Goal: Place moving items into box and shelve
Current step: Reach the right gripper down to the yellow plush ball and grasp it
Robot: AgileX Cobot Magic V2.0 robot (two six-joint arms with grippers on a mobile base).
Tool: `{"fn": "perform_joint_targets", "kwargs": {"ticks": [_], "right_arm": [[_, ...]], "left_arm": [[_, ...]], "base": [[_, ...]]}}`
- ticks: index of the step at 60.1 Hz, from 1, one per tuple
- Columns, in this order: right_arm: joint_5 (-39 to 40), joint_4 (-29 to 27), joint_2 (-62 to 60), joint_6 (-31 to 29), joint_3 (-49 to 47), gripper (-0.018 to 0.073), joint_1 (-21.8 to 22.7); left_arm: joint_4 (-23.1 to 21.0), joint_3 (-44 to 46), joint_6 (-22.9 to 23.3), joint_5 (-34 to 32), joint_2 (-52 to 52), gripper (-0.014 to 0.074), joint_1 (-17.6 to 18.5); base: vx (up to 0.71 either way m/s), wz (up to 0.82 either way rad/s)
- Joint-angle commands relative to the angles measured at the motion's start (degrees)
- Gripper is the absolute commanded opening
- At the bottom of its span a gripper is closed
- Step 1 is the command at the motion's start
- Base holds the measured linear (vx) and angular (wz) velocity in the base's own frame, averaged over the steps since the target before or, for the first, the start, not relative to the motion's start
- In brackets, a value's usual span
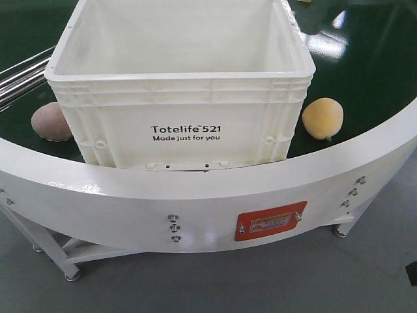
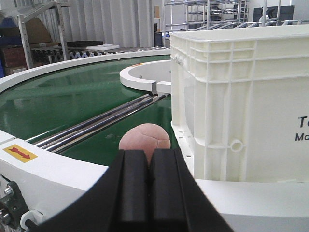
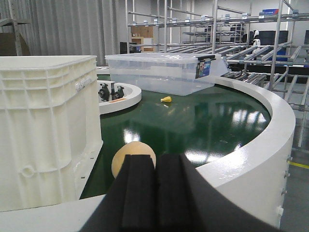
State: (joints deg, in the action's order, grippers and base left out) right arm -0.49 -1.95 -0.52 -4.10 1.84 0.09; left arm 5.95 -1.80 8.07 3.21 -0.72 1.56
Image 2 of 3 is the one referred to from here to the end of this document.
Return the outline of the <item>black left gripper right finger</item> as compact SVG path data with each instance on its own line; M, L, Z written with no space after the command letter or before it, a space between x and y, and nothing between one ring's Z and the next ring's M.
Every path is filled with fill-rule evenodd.
M194 180L179 149L155 150L151 216L158 232L231 232Z

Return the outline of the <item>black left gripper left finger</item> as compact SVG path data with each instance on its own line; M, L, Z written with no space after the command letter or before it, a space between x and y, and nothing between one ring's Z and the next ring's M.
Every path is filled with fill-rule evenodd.
M148 166L142 150L120 150L103 176L79 199L33 232L111 232L147 222Z

